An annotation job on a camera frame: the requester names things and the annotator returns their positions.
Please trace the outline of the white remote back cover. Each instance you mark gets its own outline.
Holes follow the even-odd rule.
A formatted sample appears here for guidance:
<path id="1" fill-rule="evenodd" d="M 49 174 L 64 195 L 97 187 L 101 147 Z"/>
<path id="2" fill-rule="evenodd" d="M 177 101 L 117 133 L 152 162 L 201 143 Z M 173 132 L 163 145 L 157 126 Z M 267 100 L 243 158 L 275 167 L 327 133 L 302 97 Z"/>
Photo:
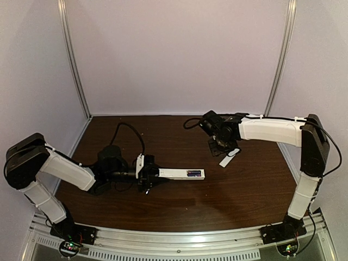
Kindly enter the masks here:
<path id="1" fill-rule="evenodd" d="M 238 154 L 240 153 L 241 149 L 240 148 L 236 148 L 230 152 L 228 152 L 226 154 L 226 156 L 223 158 L 222 161 L 220 161 L 219 165 L 221 167 L 226 167 L 231 161 L 232 159 Z"/>

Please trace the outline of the white remote control body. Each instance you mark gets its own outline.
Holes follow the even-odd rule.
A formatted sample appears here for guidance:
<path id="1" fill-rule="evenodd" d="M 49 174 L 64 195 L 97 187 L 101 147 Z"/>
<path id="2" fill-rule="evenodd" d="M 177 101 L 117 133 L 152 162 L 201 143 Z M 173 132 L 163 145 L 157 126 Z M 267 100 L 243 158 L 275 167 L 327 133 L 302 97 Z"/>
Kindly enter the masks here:
<path id="1" fill-rule="evenodd" d="M 187 171 L 188 170 L 200 170 L 202 172 L 202 178 L 199 179 L 192 179 L 187 177 Z M 200 181 L 205 179 L 205 173 L 204 169 L 159 169 L 159 177 L 161 178 L 167 178 L 170 180 L 193 180 L 193 181 Z"/>

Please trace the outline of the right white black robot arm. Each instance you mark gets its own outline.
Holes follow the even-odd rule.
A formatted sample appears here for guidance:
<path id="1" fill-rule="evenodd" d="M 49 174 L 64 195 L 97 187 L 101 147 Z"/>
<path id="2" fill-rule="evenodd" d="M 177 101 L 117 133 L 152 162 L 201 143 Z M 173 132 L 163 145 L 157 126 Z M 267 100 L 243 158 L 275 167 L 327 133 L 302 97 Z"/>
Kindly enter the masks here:
<path id="1" fill-rule="evenodd" d="M 293 199 L 279 230 L 293 237 L 299 232 L 307 208 L 318 194 L 324 178 L 330 145 L 328 135 L 315 114 L 307 117 L 269 117 L 236 113 L 205 113 L 200 127 L 211 137 L 213 155 L 237 149 L 240 140 L 261 140 L 278 144 L 296 180 Z"/>

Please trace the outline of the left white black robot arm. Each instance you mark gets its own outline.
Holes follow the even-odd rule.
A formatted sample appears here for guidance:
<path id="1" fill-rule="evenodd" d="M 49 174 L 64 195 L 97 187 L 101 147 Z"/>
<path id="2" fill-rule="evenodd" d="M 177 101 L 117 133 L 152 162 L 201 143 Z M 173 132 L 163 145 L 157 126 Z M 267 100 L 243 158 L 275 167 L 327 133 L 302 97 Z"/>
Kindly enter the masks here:
<path id="1" fill-rule="evenodd" d="M 84 165 L 50 146 L 40 133 L 10 147 L 5 158 L 5 180 L 45 214 L 53 234 L 67 241 L 77 241 L 83 234 L 67 206 L 41 183 L 38 173 L 57 177 L 92 195 L 102 194 L 111 183 L 137 184 L 143 192 L 169 181 L 160 176 L 160 167 L 152 155 L 140 154 L 136 166 L 131 168 L 121 149 L 110 144 L 98 152 L 95 163 Z"/>

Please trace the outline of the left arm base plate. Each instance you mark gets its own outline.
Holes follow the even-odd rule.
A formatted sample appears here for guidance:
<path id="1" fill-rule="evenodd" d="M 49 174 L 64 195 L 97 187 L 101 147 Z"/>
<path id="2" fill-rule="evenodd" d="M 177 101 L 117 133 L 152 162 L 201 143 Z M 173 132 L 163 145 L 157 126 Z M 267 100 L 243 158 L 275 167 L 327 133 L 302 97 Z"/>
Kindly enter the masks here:
<path id="1" fill-rule="evenodd" d="M 50 235 L 82 245 L 93 245 L 96 239 L 96 233 L 97 229 L 95 227 L 75 223 L 53 224 L 50 230 Z"/>

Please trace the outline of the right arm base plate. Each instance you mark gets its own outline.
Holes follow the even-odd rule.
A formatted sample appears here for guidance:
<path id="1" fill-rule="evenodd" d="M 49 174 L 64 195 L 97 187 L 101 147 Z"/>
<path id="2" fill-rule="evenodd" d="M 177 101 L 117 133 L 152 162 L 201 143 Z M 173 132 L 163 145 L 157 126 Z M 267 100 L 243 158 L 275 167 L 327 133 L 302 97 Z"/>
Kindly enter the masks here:
<path id="1" fill-rule="evenodd" d="M 306 228 L 302 225 L 299 228 L 293 228 L 291 226 L 284 225 L 283 223 L 276 225 L 268 224 L 261 227 L 259 230 L 264 245 L 295 239 L 296 237 L 305 235 L 307 233 Z"/>

